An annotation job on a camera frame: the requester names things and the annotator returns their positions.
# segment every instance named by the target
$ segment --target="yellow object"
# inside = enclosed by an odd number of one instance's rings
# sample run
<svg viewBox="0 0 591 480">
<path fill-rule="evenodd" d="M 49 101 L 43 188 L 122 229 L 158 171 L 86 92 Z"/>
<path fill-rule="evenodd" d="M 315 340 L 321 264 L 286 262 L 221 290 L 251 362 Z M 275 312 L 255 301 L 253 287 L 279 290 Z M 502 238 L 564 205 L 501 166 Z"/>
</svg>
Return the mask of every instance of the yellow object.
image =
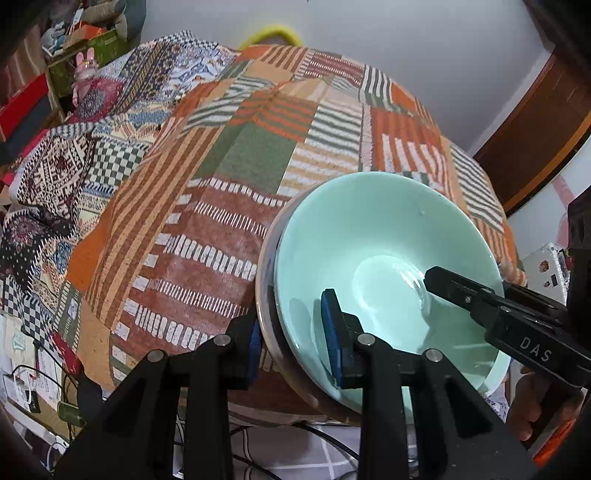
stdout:
<svg viewBox="0 0 591 480">
<path fill-rule="evenodd" d="M 248 37 L 248 39 L 238 47 L 238 50 L 242 51 L 255 43 L 260 43 L 266 38 L 275 35 L 282 36 L 289 45 L 294 45 L 296 47 L 301 47 L 303 45 L 300 36 L 290 27 L 287 27 L 286 25 L 267 25 Z"/>
</svg>

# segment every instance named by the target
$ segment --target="human hand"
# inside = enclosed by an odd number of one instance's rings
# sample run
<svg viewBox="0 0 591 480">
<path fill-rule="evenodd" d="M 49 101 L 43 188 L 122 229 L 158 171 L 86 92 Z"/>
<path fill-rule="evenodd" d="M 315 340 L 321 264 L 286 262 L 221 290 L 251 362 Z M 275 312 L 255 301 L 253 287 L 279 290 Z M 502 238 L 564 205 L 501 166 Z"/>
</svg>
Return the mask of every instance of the human hand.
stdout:
<svg viewBox="0 0 591 480">
<path fill-rule="evenodd" d="M 529 372 L 525 367 L 522 373 Z M 531 423 L 540 418 L 542 409 L 540 403 L 548 390 L 550 382 L 536 373 L 527 373 L 519 379 L 515 389 L 515 398 L 507 414 L 506 425 L 515 438 L 524 442 L 531 437 Z M 583 394 L 579 392 L 568 399 L 559 410 L 563 422 L 576 417 L 583 401 Z"/>
</svg>

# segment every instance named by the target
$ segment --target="bed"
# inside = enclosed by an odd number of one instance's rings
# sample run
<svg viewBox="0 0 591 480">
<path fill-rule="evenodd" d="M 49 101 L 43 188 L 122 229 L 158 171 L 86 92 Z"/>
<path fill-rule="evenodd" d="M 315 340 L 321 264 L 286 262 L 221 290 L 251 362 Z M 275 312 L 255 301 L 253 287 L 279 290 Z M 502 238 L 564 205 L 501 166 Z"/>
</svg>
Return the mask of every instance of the bed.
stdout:
<svg viewBox="0 0 591 480">
<path fill-rule="evenodd" d="M 368 170 L 455 202 L 504 279 L 525 283 L 484 171 L 383 72 L 188 31 L 141 44 L 21 159 L 0 244 L 2 309 L 112 391 L 148 351 L 193 350 L 247 311 L 263 238 L 291 197 Z M 230 401 L 237 420 L 323 419 L 265 349 L 254 387 Z"/>
</svg>

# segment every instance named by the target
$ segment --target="pink stuffed toy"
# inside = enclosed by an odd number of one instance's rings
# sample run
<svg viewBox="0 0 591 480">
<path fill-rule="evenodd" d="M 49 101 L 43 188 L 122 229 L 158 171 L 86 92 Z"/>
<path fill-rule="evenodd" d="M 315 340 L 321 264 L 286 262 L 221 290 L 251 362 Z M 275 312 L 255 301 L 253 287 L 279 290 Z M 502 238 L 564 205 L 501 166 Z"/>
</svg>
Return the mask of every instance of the pink stuffed toy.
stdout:
<svg viewBox="0 0 591 480">
<path fill-rule="evenodd" d="M 76 55 L 76 71 L 74 72 L 75 82 L 72 85 L 72 103 L 74 106 L 78 106 L 88 90 L 90 90 L 90 84 L 96 77 L 98 71 L 99 66 L 97 62 L 95 62 L 94 48 L 91 47 L 88 49 L 86 58 L 84 58 L 84 54 L 81 51 L 78 52 Z"/>
</svg>

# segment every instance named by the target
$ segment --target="red box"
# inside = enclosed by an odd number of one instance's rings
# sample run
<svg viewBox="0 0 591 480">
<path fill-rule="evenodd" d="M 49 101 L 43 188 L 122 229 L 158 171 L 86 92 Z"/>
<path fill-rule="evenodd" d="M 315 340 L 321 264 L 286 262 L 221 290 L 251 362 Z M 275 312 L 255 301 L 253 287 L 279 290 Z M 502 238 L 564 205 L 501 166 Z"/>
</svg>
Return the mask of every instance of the red box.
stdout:
<svg viewBox="0 0 591 480">
<path fill-rule="evenodd" d="M 41 74 L 0 108 L 0 141 L 5 142 L 10 137 L 27 113 L 47 95 L 47 91 L 47 79 L 45 74 Z"/>
</svg>

